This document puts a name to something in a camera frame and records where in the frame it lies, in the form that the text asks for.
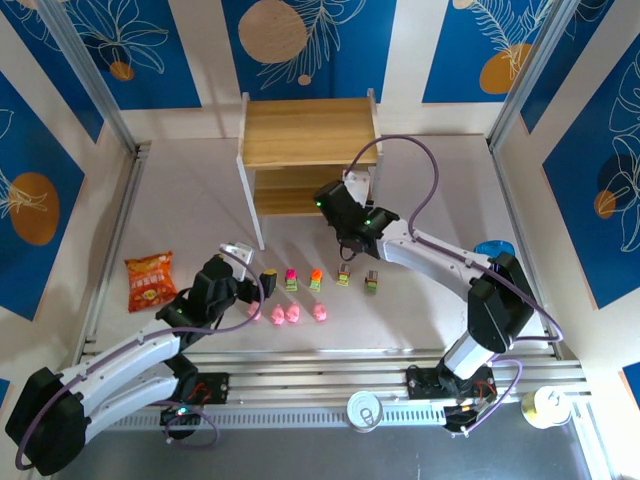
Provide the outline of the aluminium side rail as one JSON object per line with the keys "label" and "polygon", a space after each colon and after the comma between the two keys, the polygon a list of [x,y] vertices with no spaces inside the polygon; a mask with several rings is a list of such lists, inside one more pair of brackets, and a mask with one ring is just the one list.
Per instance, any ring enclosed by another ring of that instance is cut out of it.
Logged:
{"label": "aluminium side rail", "polygon": [[554,293],[556,282],[550,270],[556,208],[542,167],[528,147],[516,140],[503,141],[492,155],[515,220],[526,268],[533,276],[533,290],[540,305],[561,324]]}
{"label": "aluminium side rail", "polygon": [[79,361],[87,339],[95,336],[150,148],[150,141],[143,142],[137,146],[134,154],[127,153],[123,157],[113,185],[106,190],[98,204],[100,211],[94,215],[97,224],[91,236],[87,282],[66,366]]}

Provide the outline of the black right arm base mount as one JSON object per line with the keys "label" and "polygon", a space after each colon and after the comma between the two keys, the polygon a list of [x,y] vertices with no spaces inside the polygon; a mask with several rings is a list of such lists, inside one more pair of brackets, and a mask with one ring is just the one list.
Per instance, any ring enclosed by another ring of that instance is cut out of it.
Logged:
{"label": "black right arm base mount", "polygon": [[406,370],[410,400],[428,400],[444,411],[444,428],[464,435],[497,402],[493,370],[480,367],[470,378],[460,379],[444,366]]}

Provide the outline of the yellow white tape roll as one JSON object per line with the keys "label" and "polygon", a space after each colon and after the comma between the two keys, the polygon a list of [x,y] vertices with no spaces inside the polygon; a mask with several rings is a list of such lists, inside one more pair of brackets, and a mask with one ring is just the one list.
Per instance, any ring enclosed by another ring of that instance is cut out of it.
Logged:
{"label": "yellow white tape roll", "polygon": [[521,401],[521,412],[531,426],[541,430],[566,425],[571,419],[567,396],[551,386],[527,393]]}

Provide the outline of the orange snack bag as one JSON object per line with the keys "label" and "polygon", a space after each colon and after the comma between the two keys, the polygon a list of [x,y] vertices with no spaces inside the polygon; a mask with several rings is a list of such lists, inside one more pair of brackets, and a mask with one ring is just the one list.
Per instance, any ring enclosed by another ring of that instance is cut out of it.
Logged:
{"label": "orange snack bag", "polygon": [[177,289],[171,276],[173,252],[124,261],[129,282],[128,312],[135,313],[167,303]]}

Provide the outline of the silver tin can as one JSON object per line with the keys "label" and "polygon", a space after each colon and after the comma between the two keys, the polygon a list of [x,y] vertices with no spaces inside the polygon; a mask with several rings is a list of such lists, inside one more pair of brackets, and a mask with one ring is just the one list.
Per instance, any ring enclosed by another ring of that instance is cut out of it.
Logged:
{"label": "silver tin can", "polygon": [[349,398],[346,413],[350,425],[356,431],[368,433],[382,422],[384,410],[374,393],[358,391]]}

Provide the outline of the aluminium upright post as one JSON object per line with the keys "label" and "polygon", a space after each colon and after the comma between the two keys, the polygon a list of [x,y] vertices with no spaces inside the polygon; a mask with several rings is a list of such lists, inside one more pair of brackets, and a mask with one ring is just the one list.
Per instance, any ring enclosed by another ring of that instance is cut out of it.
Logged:
{"label": "aluminium upright post", "polygon": [[58,0],[34,0],[38,13],[74,74],[115,137],[134,157],[138,144],[128,129],[104,78]]}
{"label": "aluminium upright post", "polygon": [[551,11],[544,21],[524,62],[523,68],[516,77],[511,91],[508,93],[499,115],[487,137],[489,152],[497,151],[504,140],[511,124],[519,115],[524,101],[539,79],[550,55],[574,13],[580,0],[554,0]]}

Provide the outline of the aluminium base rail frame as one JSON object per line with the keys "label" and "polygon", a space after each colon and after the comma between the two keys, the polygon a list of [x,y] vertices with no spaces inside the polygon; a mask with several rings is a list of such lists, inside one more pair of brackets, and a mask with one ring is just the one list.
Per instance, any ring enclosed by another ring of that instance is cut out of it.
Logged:
{"label": "aluminium base rail frame", "polygon": [[[374,393],[385,405],[431,405],[428,400],[410,400],[406,370],[411,365],[429,368],[433,358],[425,353],[397,352],[353,358],[286,357],[231,353],[193,355],[199,373],[227,373],[229,394],[225,405],[212,409],[346,408],[358,391]],[[498,400],[520,401],[527,393],[551,386],[565,393],[570,402],[590,397],[591,391],[578,361],[558,361],[548,356],[525,356],[497,361],[492,368]]]}

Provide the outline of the wooden two-tier shelf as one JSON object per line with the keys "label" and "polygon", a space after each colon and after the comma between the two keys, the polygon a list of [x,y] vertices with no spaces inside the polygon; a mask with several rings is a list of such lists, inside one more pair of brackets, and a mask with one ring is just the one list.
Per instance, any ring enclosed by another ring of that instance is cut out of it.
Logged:
{"label": "wooden two-tier shelf", "polygon": [[380,134],[375,91],[363,97],[252,100],[242,94],[236,166],[258,248],[263,221],[320,213],[313,195]]}

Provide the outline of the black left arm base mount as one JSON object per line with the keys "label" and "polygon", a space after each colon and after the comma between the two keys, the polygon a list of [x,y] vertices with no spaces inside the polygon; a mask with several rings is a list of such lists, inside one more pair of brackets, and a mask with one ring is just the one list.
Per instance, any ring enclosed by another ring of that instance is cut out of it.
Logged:
{"label": "black left arm base mount", "polygon": [[205,408],[210,405],[225,405],[229,394],[227,373],[198,373],[193,380],[178,385],[168,400],[160,402],[160,426],[171,442],[184,443],[200,426],[214,430],[212,420],[205,419]]}

